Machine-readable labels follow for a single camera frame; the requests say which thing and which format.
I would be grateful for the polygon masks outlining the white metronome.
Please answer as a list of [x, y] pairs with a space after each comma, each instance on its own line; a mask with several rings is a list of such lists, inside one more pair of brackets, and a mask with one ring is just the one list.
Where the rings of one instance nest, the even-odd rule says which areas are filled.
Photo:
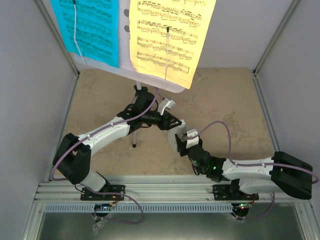
[[187, 125], [185, 121], [182, 119], [181, 124], [170, 129], [167, 134], [167, 140], [169, 145], [171, 146], [173, 152], [176, 154], [178, 152], [178, 143], [176, 140], [176, 135], [184, 141], [187, 136]]

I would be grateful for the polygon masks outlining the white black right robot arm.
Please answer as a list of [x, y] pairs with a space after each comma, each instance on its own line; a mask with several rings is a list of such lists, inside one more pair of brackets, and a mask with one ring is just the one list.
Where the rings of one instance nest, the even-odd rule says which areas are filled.
[[201, 139], [188, 146], [186, 135], [174, 134], [177, 152], [187, 156], [196, 175], [220, 183], [230, 181], [229, 193], [236, 200], [259, 192], [282, 191], [300, 200], [312, 197], [313, 167], [283, 151], [258, 160], [230, 160], [212, 156]]

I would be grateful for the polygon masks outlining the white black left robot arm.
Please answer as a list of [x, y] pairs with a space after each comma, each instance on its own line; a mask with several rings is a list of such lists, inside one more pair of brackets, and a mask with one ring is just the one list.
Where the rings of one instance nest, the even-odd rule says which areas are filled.
[[135, 90], [135, 100], [119, 112], [105, 125], [81, 135], [65, 135], [53, 159], [51, 180], [55, 181], [55, 171], [63, 175], [73, 185], [82, 185], [92, 190], [99, 200], [108, 197], [109, 182], [98, 172], [91, 170], [91, 157], [113, 141], [126, 137], [140, 128], [157, 126], [161, 131], [169, 131], [183, 124], [168, 109], [174, 104], [165, 98], [157, 101], [158, 93], [152, 94], [147, 87]]

